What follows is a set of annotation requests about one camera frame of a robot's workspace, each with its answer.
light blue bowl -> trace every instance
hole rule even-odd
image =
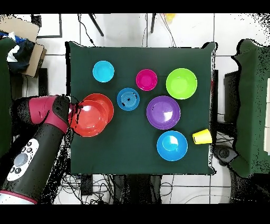
[[[180,132],[169,130],[158,138],[157,150],[164,160],[179,160],[187,153],[187,149],[188,142]]]
[[[93,76],[98,82],[108,82],[114,75],[114,67],[108,61],[99,61],[94,65]]]
[[[137,108],[140,102],[140,96],[136,90],[131,88],[122,89],[117,95],[118,106],[125,111],[131,111]]]

green cloth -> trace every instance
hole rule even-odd
[[[0,40],[0,158],[8,152],[11,146],[11,117],[9,107],[12,103],[10,75],[7,65],[7,54],[16,46],[16,42],[10,38]]]
[[[112,121],[95,137],[74,134],[71,144],[71,172],[82,174],[213,174],[208,166],[209,145],[195,145],[192,134],[209,128],[211,54],[215,43],[205,48],[87,48],[73,42],[70,46],[71,96],[79,101],[92,93],[108,96],[114,106]],[[114,77],[107,83],[96,81],[92,74],[95,63],[106,60],[114,66]],[[136,85],[136,75],[151,69],[158,76],[152,91]],[[166,78],[176,68],[190,69],[198,79],[192,97],[177,100],[181,118],[171,130],[187,139],[187,154],[168,162],[157,152],[157,140],[166,130],[154,128],[147,120],[146,107],[157,96],[166,95]],[[134,88],[140,104],[133,111],[117,105],[118,92]]]
[[[246,39],[240,44],[240,109],[237,118],[236,151],[231,167],[242,177],[270,172],[270,156],[264,152],[267,79],[270,78],[270,48]]]

white tile floor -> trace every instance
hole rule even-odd
[[[151,13],[148,14],[148,47],[172,46],[171,36],[166,29],[160,15],[156,16],[154,32],[150,33]],[[41,15],[42,28],[39,36],[59,35],[59,15]],[[104,33],[101,37],[87,14],[81,15],[81,21],[87,28],[88,35],[96,46],[136,46],[146,47],[145,14],[97,14],[96,21]],[[29,15],[20,15],[29,20]],[[75,41],[83,46],[92,46],[85,29],[78,22],[76,14],[62,14],[62,38],[37,39],[47,49],[42,67],[48,68],[49,94],[65,94],[66,68],[64,41]],[[200,48],[206,42],[218,43],[215,67],[219,70],[218,85],[218,112],[224,113],[224,86],[223,78],[226,73],[238,70],[237,64],[231,55],[236,54],[236,47],[241,39],[255,39],[259,44],[270,44],[269,26],[264,19],[256,20],[249,14],[177,14],[169,23],[176,46]],[[28,78],[27,95],[36,95],[37,80]],[[162,203],[228,203],[230,196],[230,175],[227,167],[220,166],[213,158],[212,165],[216,170],[213,176],[204,175],[164,175],[162,183],[173,184],[172,193],[162,197]],[[95,175],[94,180],[101,179]],[[168,194],[171,187],[163,184],[161,195]],[[55,204],[75,204],[80,202],[71,193],[61,191],[55,199]]]

lime green bowl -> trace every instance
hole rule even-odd
[[[168,75],[166,89],[169,95],[176,99],[187,99],[191,97],[197,89],[197,78],[195,74],[188,69],[176,69]]]

white cloth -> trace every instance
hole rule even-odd
[[[9,37],[9,38],[13,39],[14,41],[16,41],[14,32],[9,33],[8,36],[6,36],[6,37]],[[10,52],[7,54],[7,58],[6,58],[7,62],[18,62],[17,59],[14,58],[13,54],[17,53],[19,49],[20,49],[20,47],[18,45],[16,45],[15,47],[13,47],[10,50]]]

